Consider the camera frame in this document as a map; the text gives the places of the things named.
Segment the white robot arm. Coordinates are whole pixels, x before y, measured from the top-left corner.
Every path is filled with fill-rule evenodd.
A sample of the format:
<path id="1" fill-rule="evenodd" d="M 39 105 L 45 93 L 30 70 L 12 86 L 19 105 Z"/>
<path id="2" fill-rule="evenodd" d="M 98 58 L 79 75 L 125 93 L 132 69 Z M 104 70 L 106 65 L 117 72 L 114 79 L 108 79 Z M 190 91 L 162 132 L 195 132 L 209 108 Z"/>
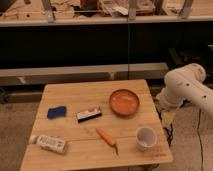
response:
<path id="1" fill-rule="evenodd" d="M 205 79 L 206 71 L 197 63 L 170 70 L 164 76 L 165 87 L 157 95 L 160 106 L 171 110 L 188 100 L 213 118 L 213 89 L 203 84 Z"/>

